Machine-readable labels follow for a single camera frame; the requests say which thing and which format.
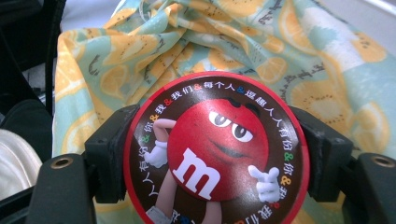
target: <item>black holder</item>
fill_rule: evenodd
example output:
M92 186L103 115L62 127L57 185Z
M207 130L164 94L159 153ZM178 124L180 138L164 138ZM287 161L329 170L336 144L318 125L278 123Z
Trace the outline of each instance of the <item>black holder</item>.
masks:
M0 223L96 223L93 196L99 203L124 199L122 151L138 109L131 105L115 112L88 139L83 155L45 162L34 188L0 202ZM345 223L396 223L396 161L373 153L354 159L350 140L307 112L291 110L309 148L309 195L335 202L344 192Z

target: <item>white glove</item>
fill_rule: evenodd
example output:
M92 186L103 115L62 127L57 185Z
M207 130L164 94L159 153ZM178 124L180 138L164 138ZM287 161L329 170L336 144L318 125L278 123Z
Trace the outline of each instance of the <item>white glove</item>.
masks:
M258 180L256 189L259 192L260 202L275 203L279 201L280 189L279 184L277 183L279 170L276 167L273 167L267 174L261 172L254 165L249 165L247 169L249 174Z
M155 141L155 147L151 152L146 152L143 156L145 161L150 165L160 168L168 162L166 149L168 148L167 142Z

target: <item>lemon pattern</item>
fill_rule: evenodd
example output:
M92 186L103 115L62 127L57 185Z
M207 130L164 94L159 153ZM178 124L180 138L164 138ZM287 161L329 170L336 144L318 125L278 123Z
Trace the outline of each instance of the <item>lemon pattern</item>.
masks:
M54 156L83 152L114 111L172 80L220 70L264 83L363 151L396 158L394 103L379 94L393 92L396 60L318 1L123 0L103 27L62 33L57 61ZM337 223L343 200L307 198L292 223ZM143 223L128 200L96 206L99 223Z

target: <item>red circular lid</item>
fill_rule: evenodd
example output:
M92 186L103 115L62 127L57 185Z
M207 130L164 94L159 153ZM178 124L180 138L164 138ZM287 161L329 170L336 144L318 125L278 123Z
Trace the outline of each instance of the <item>red circular lid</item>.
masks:
M182 77L153 94L131 124L123 169L136 211L156 223L289 223L309 180L288 106L226 72Z

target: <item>white m logo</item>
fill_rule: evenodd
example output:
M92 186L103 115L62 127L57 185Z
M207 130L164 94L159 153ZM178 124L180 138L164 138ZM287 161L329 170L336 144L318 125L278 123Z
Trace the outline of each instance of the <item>white m logo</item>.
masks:
M177 170L172 171L173 174L181 183L184 183L184 174L186 174L191 166L194 166L194 173L188 180L186 187L195 193L197 191L196 186L201 178L204 175L208 176L208 180L198 195L210 200L210 193L220 181L220 173L212 167L207 167L205 162L197 158L189 148L183 153L183 157L183 162L178 166Z

